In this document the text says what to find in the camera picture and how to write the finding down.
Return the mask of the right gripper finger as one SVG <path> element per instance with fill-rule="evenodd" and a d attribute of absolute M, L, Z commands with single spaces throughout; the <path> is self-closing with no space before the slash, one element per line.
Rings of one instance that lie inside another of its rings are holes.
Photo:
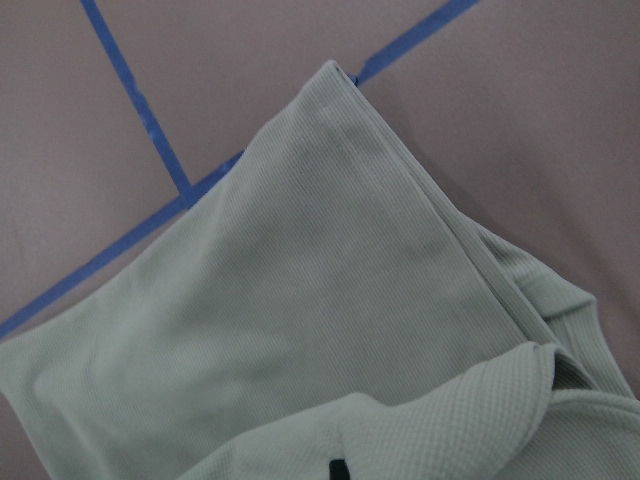
<path fill-rule="evenodd" d="M 345 459 L 332 459 L 329 462 L 330 480 L 350 480 L 350 471 Z"/>

